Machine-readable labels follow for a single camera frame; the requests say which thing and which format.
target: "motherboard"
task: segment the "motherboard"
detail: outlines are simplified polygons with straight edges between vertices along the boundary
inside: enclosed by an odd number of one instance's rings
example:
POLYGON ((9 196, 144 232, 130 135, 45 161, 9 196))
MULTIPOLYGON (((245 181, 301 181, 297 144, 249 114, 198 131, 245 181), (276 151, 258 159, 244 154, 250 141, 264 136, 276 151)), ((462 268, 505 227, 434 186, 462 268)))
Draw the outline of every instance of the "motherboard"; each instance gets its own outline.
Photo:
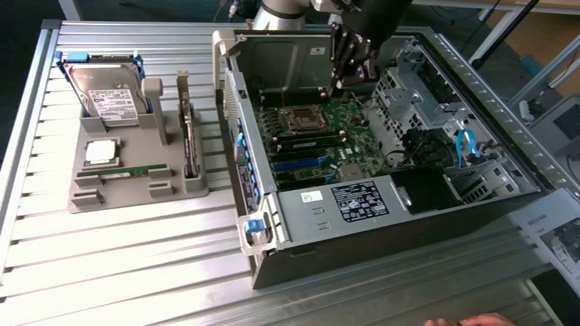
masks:
POLYGON ((261 140, 278 190, 372 177, 382 164, 380 143, 356 98, 312 105, 261 107, 261 140))

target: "hard drive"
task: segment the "hard drive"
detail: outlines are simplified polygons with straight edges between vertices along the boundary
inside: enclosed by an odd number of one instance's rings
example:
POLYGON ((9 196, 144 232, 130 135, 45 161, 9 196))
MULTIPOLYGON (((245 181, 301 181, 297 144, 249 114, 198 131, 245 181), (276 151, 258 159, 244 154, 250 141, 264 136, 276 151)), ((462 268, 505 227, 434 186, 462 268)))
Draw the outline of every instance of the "hard drive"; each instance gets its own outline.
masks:
POLYGON ((100 117, 108 127, 137 125, 137 114, 149 113, 141 94, 144 78, 140 56, 90 56, 70 52, 57 66, 78 96, 84 115, 100 117))

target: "cpu socket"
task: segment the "cpu socket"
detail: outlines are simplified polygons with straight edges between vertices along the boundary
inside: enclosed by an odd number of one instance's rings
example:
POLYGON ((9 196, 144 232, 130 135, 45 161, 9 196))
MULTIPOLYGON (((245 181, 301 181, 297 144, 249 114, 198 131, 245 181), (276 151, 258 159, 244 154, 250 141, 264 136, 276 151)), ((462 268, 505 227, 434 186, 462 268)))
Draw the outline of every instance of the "cpu socket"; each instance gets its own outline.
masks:
POLYGON ((290 132, 325 131, 326 120, 316 105, 286 107, 281 111, 286 116, 288 129, 290 132))

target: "barcode sticker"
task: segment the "barcode sticker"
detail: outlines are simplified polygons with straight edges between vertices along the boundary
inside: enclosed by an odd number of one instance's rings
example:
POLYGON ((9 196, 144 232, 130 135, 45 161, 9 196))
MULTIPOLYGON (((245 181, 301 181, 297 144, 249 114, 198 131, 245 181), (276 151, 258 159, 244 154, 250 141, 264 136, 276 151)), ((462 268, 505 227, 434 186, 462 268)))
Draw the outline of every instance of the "barcode sticker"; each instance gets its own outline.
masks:
POLYGON ((309 49, 309 55, 310 56, 320 56, 326 52, 326 48, 310 48, 309 49))
POLYGON ((316 192, 302 192, 300 194, 301 202, 314 202, 317 200, 322 200, 322 193, 320 191, 316 192))
POLYGON ((104 121, 137 119, 130 90, 89 90, 89 96, 104 121))

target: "power supply label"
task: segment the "power supply label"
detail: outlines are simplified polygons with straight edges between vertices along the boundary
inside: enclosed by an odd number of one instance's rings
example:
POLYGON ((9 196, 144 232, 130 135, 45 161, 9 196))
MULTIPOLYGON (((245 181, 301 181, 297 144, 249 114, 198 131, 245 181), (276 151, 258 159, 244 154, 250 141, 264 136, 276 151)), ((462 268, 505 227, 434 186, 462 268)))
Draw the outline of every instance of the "power supply label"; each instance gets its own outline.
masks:
POLYGON ((332 188, 336 204, 346 222, 389 214, 373 181, 332 188))

